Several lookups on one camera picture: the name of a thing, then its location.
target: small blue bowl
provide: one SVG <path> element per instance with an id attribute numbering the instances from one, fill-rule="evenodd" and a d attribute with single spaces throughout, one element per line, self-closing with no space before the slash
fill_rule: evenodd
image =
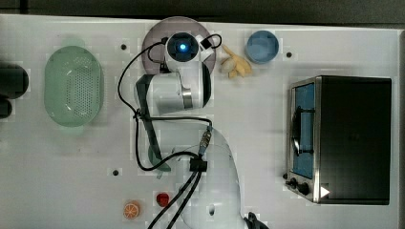
<path id="1" fill-rule="evenodd" d="M 269 31 L 256 31 L 246 44 L 246 55 L 255 64 L 266 64 L 279 51 L 277 37 Z"/>

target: black cable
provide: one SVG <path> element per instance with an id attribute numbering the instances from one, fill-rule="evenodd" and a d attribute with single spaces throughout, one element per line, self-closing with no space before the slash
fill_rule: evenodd
<path id="1" fill-rule="evenodd" d="M 219 34 L 217 34 L 217 33 L 214 33 L 214 34 L 211 34 L 211 35 L 209 35 L 209 36 L 207 36 L 205 39 L 209 39 L 209 38 L 211 38 L 211 37 L 213 37 L 213 36 L 218 36 L 218 38 L 220 38 L 220 44 L 218 44 L 217 46 L 212 46 L 211 47 L 211 49 L 217 49 L 218 47 L 220 47 L 221 45 L 222 45 L 222 43 L 223 43 L 223 38 L 219 35 Z"/>
<path id="2" fill-rule="evenodd" d="M 152 50 L 152 49 L 149 49 L 149 50 L 148 50 L 148 59 L 149 59 L 150 61 L 154 62 L 154 63 L 163 64 L 164 62 L 161 61 L 161 60 L 152 59 L 152 57 L 151 57 L 151 50 Z"/>
<path id="3" fill-rule="evenodd" d="M 131 106 L 131 104 L 129 104 L 121 95 L 121 82 L 122 82 L 122 78 L 124 77 L 125 73 L 127 72 L 127 70 L 129 69 L 129 67 L 132 65 L 132 63 L 134 63 L 134 61 L 140 56 L 142 55 L 144 52 L 148 51 L 149 49 L 152 49 L 153 47 L 160 45 L 160 44 L 164 44 L 163 42 L 158 42 L 155 43 L 151 46 L 149 46 L 148 48 L 142 50 L 138 55 L 136 55 L 129 63 L 128 65 L 125 67 L 124 71 L 122 72 L 121 77 L 119 78 L 119 82 L 118 82 L 118 86 L 117 86 L 117 90 L 118 90 L 118 96 L 119 99 L 121 99 L 121 101 L 123 103 L 125 103 L 125 105 L 127 105 L 133 112 L 134 112 L 134 116 L 138 115 L 138 112 L 135 110 L 135 108 L 133 106 Z"/>
<path id="4" fill-rule="evenodd" d="M 202 173 L 203 172 L 199 172 L 199 174 L 197 175 L 196 181 L 194 181 L 193 186 L 191 187 L 190 192 L 188 192 L 187 197 L 185 197 L 184 201 L 182 202 L 179 210 L 176 212 L 176 215 L 172 218 L 172 220 L 170 220 L 170 224 L 167 226 L 166 229 L 171 229 L 173 227 L 173 225 L 175 224 L 176 220 L 178 219 L 178 217 L 180 216 L 182 210 L 184 209 L 185 205 L 187 204 L 188 200 L 191 198 L 191 196 L 193 195 L 194 191 L 197 188 L 197 185 L 199 185 L 200 182 L 200 178 L 202 177 Z"/>
<path id="5" fill-rule="evenodd" d="M 172 200 L 170 200 L 169 204 L 165 206 L 159 213 L 158 215 L 152 220 L 151 224 L 149 224 L 148 229 L 153 228 L 153 226 L 158 222 L 158 220 L 163 216 L 163 214 L 178 200 L 178 198 L 184 193 L 185 190 L 187 190 L 188 186 L 190 186 L 191 181 L 194 179 L 196 176 L 197 172 L 194 172 L 191 177 L 184 183 L 184 185 L 180 188 L 179 192 L 176 194 L 175 197 L 173 197 Z"/>
<path id="6" fill-rule="evenodd" d="M 175 156 L 192 156 L 192 157 L 197 157 L 196 154 L 191 153 L 191 152 L 177 152 L 174 153 L 168 157 L 166 157 L 165 159 L 161 160 L 158 164 L 154 165 L 153 167 L 150 168 L 146 168 L 144 167 L 141 163 L 140 163 L 140 158 L 139 158 L 139 149 L 138 149 L 138 142 L 139 142 L 139 120 L 136 117 L 135 121 L 137 122 L 137 128 L 136 128 L 136 132 L 135 132 L 135 156 L 137 157 L 137 163 L 138 166 L 141 170 L 143 171 L 153 171 L 158 169 L 162 164 L 164 164 L 166 161 L 168 161 L 169 159 L 175 157 Z"/>
<path id="7" fill-rule="evenodd" d="M 209 126 L 212 126 L 212 121 L 208 118 L 194 117 L 194 116 L 178 116 L 178 117 L 145 117 L 142 116 L 140 119 L 152 120 L 152 121 L 173 121 L 173 120 L 199 120 L 208 122 Z"/>

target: dark floor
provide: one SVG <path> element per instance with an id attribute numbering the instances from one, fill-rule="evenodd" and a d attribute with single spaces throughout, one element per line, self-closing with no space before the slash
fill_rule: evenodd
<path id="1" fill-rule="evenodd" d="M 3 12 L 200 21 L 333 24 L 405 28 L 405 1 L 397 0 L 1 0 Z"/>

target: red object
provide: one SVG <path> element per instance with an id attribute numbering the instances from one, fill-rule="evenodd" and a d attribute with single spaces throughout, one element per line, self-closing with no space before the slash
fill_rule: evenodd
<path id="1" fill-rule="evenodd" d="M 156 196 L 156 202 L 160 207 L 165 207 L 169 204 L 169 195 L 161 193 Z"/>

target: toaster oven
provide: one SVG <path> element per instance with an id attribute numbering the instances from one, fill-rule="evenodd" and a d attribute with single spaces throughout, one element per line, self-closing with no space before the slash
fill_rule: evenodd
<path id="1" fill-rule="evenodd" d="M 389 78 L 320 75 L 289 90 L 286 186 L 315 203 L 390 200 Z"/>

